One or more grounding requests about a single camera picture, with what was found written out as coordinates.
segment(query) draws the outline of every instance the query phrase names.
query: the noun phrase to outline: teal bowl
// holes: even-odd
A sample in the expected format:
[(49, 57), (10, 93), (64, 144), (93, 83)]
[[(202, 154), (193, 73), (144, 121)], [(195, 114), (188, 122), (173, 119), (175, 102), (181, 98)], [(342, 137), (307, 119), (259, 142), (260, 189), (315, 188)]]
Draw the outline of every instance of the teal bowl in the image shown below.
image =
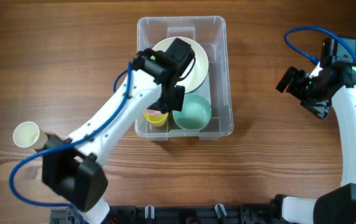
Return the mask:
[(210, 122), (211, 106), (198, 94), (186, 94), (182, 111), (172, 111), (172, 117), (182, 129), (200, 130)]

